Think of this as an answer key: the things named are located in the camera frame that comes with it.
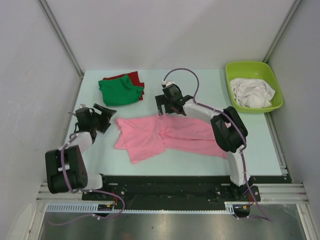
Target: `laundry basket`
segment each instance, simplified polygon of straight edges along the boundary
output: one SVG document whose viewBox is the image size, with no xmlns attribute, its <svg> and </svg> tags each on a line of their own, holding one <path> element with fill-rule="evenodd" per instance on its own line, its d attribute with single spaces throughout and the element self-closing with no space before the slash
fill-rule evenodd
<svg viewBox="0 0 320 240">
<path fill-rule="evenodd" d="M 284 103 L 284 99 L 281 94 L 280 87 L 277 79 L 272 71 L 271 67 L 261 61 L 234 61 L 230 62 L 225 67 L 226 85 L 228 87 L 229 96 L 231 99 L 232 106 L 240 113 L 268 113 L 275 109 L 278 109 Z M 240 106 L 236 103 L 230 81 L 236 78 L 243 79 L 263 79 L 265 80 L 274 90 L 275 94 L 271 99 L 271 106 L 263 108 L 251 108 Z"/>
</svg>

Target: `pink shirt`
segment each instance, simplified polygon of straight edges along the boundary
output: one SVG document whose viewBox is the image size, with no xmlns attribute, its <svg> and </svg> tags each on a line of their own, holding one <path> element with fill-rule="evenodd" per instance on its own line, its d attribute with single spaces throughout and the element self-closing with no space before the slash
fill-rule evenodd
<svg viewBox="0 0 320 240">
<path fill-rule="evenodd" d="M 212 126 L 198 118 L 165 114 L 115 121 L 121 134 L 114 148 L 127 150 L 132 164 L 166 148 L 227 158 L 216 143 Z"/>
</svg>

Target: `reflective metal surface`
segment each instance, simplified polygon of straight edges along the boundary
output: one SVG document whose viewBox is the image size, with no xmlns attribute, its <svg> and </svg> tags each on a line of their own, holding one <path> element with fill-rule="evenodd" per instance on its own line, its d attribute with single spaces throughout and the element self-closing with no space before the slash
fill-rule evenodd
<svg viewBox="0 0 320 240">
<path fill-rule="evenodd" d="M 64 226 L 42 225 L 40 240 L 305 240 L 295 205 L 265 205 L 273 223 L 217 214 L 123 214 L 115 219 L 85 217 Z M 259 214 L 254 206 L 251 215 Z M 46 213 L 54 223 L 79 213 Z"/>
</svg>

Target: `folded cloth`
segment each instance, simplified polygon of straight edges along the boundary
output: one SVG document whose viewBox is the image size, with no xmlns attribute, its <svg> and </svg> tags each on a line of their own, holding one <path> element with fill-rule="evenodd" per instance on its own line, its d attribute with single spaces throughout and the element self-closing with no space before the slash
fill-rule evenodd
<svg viewBox="0 0 320 240">
<path fill-rule="evenodd" d="M 235 78 L 230 85 L 236 103 L 242 107 L 269 107 L 276 92 L 262 79 Z"/>
<path fill-rule="evenodd" d="M 212 126 L 198 118 L 165 114 L 115 121 L 121 133 L 114 148 L 127 150 L 132 164 L 163 153 L 166 148 L 227 158 L 215 140 Z"/>
<path fill-rule="evenodd" d="M 107 106 L 121 106 L 139 101 L 142 91 L 141 86 L 134 86 L 128 75 L 113 79 L 101 80 L 99 89 L 102 92 L 103 102 Z"/>
<path fill-rule="evenodd" d="M 143 88 L 145 87 L 145 83 L 144 82 L 140 82 L 139 75 L 138 75 L 137 71 L 121 74 L 121 75 L 118 75 L 118 76 L 105 77 L 105 78 L 103 78 L 103 80 L 114 80 L 114 79 L 122 78 L 124 75 L 128 75 L 129 76 L 129 78 L 130 78 L 130 80 L 131 80 L 131 82 L 132 82 L 132 84 L 134 86 L 143 87 Z"/>
</svg>

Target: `wall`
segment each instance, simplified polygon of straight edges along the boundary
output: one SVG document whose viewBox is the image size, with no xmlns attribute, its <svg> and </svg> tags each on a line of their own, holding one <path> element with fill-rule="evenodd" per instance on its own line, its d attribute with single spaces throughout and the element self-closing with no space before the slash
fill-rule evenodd
<svg viewBox="0 0 320 240">
<path fill-rule="evenodd" d="M 294 0 L 48 0 L 84 70 L 262 61 Z"/>
<path fill-rule="evenodd" d="M 0 2 L 0 239 L 46 179 L 79 84 L 36 0 Z"/>
<path fill-rule="evenodd" d="M 320 223 L 320 1 L 302 3 L 271 58 L 284 104 L 272 113 L 290 170 Z"/>
</svg>

